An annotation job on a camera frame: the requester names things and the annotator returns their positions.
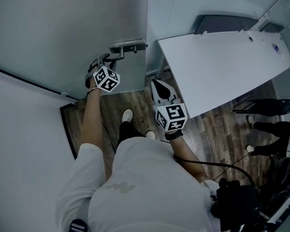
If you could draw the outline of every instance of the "wristwatch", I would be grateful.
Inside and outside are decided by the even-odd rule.
[[[165,136],[165,139],[166,140],[174,140],[174,139],[176,139],[176,138],[178,138],[178,137],[180,137],[180,136],[182,136],[183,135],[183,132],[182,132],[182,130],[177,130],[177,132],[175,132],[175,133],[172,133],[172,134],[165,134],[164,136]]]

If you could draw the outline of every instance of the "wood plank flooring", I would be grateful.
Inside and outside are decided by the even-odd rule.
[[[165,140],[164,131],[155,120],[155,113],[152,109],[150,81],[154,78],[146,78],[144,91],[130,93],[106,95],[101,97],[101,112],[103,122],[110,134],[113,144],[118,142],[119,125],[121,117],[126,109],[133,111],[133,124],[135,128],[145,134],[148,130],[155,133],[157,140]],[[167,82],[177,88],[170,72],[165,72],[162,81]],[[208,111],[200,116],[189,119],[183,129],[184,138],[191,150],[201,161],[222,162],[233,164],[235,161],[246,155],[245,146],[250,144],[266,145],[274,142],[276,138],[266,132],[250,129],[245,115],[237,115],[232,112],[233,106],[238,105],[241,109],[247,105],[248,100],[275,98],[272,82],[269,81],[256,89]],[[78,150],[80,146],[81,124],[84,117],[86,102],[80,100],[75,106],[64,110],[68,131],[72,139],[73,146]],[[264,117],[254,115],[258,121],[277,122],[279,117]],[[106,131],[104,131],[104,161],[106,176],[112,172],[112,162],[114,152]],[[266,179],[263,175],[268,171],[270,160],[268,157],[255,156],[245,157],[235,164],[247,171],[256,185],[264,185]],[[216,178],[225,168],[215,166],[205,166],[210,178]],[[243,184],[248,184],[247,178],[239,171],[228,169],[221,177],[229,180],[238,179]]]

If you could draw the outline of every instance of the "white table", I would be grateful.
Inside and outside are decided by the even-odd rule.
[[[190,118],[249,92],[290,67],[290,53],[279,33],[185,35],[159,40],[159,44]]]

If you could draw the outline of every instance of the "sneaker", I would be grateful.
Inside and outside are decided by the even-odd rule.
[[[150,139],[156,139],[154,132],[150,130],[146,133],[145,137]]]
[[[127,109],[124,114],[122,115],[122,121],[121,122],[131,122],[132,120],[132,117],[133,117],[133,112],[130,110],[130,109]]]
[[[247,151],[248,153],[252,153],[252,152],[254,152],[254,150],[255,150],[255,147],[253,147],[253,146],[251,146],[251,145],[247,145],[247,146],[246,146],[246,151]]]
[[[256,123],[256,121],[254,120],[254,118],[251,115],[248,115],[247,116],[247,121],[251,125],[251,128],[254,129],[253,128],[253,125]]]

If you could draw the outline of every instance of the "black pants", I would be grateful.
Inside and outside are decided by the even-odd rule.
[[[254,152],[252,152],[252,156],[256,155],[279,155],[281,157],[286,156],[289,137],[290,137],[290,122],[277,122],[273,123],[254,123],[254,129],[259,131],[266,131],[273,134],[276,137],[279,137],[277,141],[270,145],[265,146],[256,146]]]
[[[145,137],[143,134],[141,134],[139,131],[136,130],[136,128],[134,128],[134,126],[132,125],[132,123],[129,123],[127,121],[124,121],[121,123],[121,125],[119,126],[119,140],[118,140],[118,145],[131,137]]]

